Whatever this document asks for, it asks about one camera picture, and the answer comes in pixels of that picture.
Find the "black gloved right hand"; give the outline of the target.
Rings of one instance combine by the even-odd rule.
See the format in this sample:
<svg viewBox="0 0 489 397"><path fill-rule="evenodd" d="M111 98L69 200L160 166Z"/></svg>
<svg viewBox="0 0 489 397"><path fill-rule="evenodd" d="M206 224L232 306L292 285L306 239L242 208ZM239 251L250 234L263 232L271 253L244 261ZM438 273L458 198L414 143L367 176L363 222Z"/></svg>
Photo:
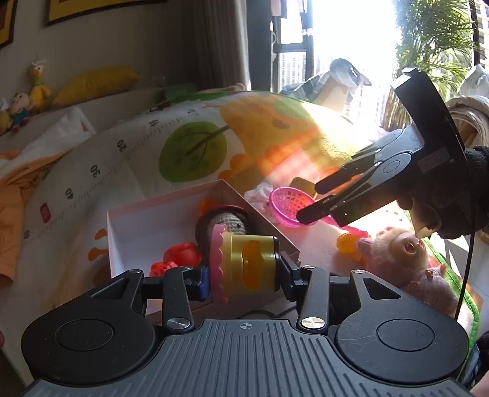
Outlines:
<svg viewBox="0 0 489 397"><path fill-rule="evenodd" d="M398 206L410 212L417 237L437 233L456 239L488 227L488 148L467 148L465 157L467 179L457 179L457 168L447 165L438 179L422 179L414 191L397 198Z"/></svg>

